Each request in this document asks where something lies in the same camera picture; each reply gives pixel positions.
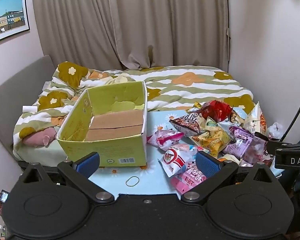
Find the light blue table cover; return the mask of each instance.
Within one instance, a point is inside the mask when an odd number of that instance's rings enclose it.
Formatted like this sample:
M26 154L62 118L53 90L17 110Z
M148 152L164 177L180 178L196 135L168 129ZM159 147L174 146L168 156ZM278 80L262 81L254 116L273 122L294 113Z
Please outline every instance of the light blue table cover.
M234 108L241 116L246 117L244 111L240 108ZM184 110L175 111L161 111L161 112L148 112L147 117L147 136L152 135L161 126L163 129L171 129L172 125L169 123L170 118L177 118L185 115ZM189 138L183 137L180 143L191 143ZM119 194L131 195L157 195L157 194L171 194L175 193L180 197L178 192L170 184L168 176L164 172L158 159L162 158L164 151L158 149L150 144L147 144L147 166L143 167L108 167L99 168L89 178L90 181L97 184L101 188L110 192L115 198ZM281 170L272 168L274 174L280 174ZM139 183L134 187L126 185L127 179L132 176L139 178ZM128 185L134 185L138 181L137 178L132 178L128 181Z

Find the pink plush toy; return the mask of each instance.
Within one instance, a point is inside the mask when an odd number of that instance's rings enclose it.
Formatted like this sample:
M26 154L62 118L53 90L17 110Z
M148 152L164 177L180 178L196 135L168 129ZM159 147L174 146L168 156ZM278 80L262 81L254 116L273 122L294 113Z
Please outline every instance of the pink plush toy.
M47 146L52 142L56 136L57 132L53 127L46 128L42 131L35 132L27 135L23 138L22 142L25 145L38 147L38 146Z

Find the gray headboard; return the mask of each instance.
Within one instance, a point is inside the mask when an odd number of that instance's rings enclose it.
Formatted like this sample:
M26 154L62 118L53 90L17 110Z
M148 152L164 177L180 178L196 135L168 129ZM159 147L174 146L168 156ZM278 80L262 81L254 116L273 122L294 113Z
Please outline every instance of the gray headboard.
M50 81L55 67L49 55L25 67L0 85L0 141L11 152L13 130L22 106L31 106Z

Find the bed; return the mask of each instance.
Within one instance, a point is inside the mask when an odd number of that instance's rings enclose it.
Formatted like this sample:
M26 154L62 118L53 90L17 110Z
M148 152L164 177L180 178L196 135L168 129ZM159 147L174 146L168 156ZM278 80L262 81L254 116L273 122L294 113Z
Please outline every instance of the bed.
M19 161L54 167L66 159L57 140L34 148L24 145L22 139L48 127L57 131L86 88L129 81L145 81L148 111L185 110L195 102L213 99L246 113L254 107L251 91L215 67L158 66L100 72L71 62L56 69L50 56L44 56L0 85L0 141ZM38 106L39 111L23 114L24 105Z

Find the sky in poster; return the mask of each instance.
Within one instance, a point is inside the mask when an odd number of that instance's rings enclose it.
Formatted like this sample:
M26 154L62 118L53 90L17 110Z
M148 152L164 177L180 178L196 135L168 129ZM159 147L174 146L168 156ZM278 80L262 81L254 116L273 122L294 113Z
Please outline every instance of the sky in poster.
M22 11L22 0L0 0L0 16L8 11Z

